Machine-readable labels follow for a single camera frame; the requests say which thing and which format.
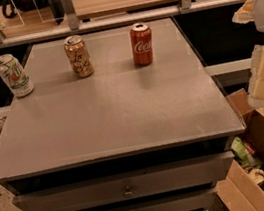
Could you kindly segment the red coke can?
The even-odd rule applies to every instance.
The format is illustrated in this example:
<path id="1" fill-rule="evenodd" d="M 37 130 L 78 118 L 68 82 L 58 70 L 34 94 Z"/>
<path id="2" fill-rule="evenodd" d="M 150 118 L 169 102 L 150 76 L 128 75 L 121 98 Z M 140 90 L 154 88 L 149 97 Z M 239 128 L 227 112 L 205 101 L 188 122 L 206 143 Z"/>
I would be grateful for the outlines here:
<path id="1" fill-rule="evenodd" d="M 153 62 L 151 27 L 144 22 L 136 22 L 130 29 L 130 39 L 134 62 L 138 66 L 146 66 Z"/>

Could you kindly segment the gold soda can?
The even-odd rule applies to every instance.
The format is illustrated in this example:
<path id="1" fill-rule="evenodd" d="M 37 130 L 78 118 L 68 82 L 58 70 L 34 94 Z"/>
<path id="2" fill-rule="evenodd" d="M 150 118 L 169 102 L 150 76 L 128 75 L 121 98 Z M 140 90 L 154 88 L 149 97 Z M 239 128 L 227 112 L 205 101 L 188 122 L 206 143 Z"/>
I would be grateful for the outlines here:
<path id="1" fill-rule="evenodd" d="M 88 55 L 86 43 L 84 43 L 81 36 L 74 35 L 65 38 L 64 50 L 73 72 L 79 78 L 88 77 L 93 74 L 94 69 L 91 64 L 90 55 Z"/>

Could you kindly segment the white green 7up can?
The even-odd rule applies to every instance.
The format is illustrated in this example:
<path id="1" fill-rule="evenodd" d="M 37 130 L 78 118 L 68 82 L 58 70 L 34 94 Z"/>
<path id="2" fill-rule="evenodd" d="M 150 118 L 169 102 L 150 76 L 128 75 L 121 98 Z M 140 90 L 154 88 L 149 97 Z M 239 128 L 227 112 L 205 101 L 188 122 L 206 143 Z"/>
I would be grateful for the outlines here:
<path id="1" fill-rule="evenodd" d="M 12 54 L 0 56 L 0 77 L 16 97 L 27 96 L 34 89 L 30 77 Z"/>

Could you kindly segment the cardboard box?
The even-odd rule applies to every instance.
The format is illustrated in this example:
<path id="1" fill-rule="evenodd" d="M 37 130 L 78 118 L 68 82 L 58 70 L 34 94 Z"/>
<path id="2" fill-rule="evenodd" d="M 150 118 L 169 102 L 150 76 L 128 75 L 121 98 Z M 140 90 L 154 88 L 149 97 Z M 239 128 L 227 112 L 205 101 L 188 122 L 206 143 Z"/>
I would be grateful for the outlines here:
<path id="1" fill-rule="evenodd" d="M 246 122 L 247 129 L 243 137 L 257 150 L 257 155 L 264 158 L 264 107 L 253 109 L 247 103 L 244 89 L 227 96 L 237 113 Z M 264 211 L 264 191 L 249 179 L 248 174 L 233 161 L 228 176 L 217 184 L 217 193 L 230 211 Z"/>

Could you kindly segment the green snack bag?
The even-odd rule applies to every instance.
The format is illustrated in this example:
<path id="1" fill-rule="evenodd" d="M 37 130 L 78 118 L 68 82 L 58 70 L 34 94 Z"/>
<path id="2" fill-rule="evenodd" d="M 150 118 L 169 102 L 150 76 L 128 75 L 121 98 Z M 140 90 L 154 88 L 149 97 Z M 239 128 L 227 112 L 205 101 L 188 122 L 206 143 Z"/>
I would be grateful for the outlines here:
<path id="1" fill-rule="evenodd" d="M 260 167 L 259 161 L 250 154 L 249 150 L 243 144 L 242 139 L 235 137 L 231 144 L 231 151 L 233 152 L 234 157 L 236 158 L 237 163 L 242 167 Z"/>

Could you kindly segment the grey drawer cabinet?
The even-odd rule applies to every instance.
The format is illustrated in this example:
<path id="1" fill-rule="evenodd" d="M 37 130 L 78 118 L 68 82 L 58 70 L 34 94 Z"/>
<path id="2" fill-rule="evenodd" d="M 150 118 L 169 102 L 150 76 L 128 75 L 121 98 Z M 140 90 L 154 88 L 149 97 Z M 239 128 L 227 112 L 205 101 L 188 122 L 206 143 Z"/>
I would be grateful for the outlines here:
<path id="1" fill-rule="evenodd" d="M 207 211 L 243 124 L 171 19 L 151 24 L 153 62 L 128 29 L 87 34 L 76 77 L 60 41 L 36 44 L 34 90 L 0 135 L 0 185 L 23 211 Z M 131 186 L 133 197 L 125 198 Z"/>

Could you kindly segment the top drawer brass knob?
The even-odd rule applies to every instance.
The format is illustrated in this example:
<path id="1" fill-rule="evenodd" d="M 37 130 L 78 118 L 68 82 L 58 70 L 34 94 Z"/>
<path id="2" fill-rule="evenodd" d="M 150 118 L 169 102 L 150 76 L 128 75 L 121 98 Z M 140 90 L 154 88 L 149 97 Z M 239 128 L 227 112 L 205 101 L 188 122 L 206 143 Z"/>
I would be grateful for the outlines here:
<path id="1" fill-rule="evenodd" d="M 131 186 L 127 185 L 124 187 L 123 196 L 125 198 L 133 197 L 133 189 Z"/>

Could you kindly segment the middle metal bracket post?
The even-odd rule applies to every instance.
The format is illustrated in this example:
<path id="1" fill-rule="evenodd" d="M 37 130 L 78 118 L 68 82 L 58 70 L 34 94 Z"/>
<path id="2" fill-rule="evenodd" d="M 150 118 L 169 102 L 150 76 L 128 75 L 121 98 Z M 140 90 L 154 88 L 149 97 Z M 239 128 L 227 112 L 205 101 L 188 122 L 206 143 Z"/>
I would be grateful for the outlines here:
<path id="1" fill-rule="evenodd" d="M 74 8 L 73 0 L 61 0 L 61 5 L 63 6 L 63 11 L 67 16 L 69 28 L 72 31 L 79 30 L 79 21 Z"/>

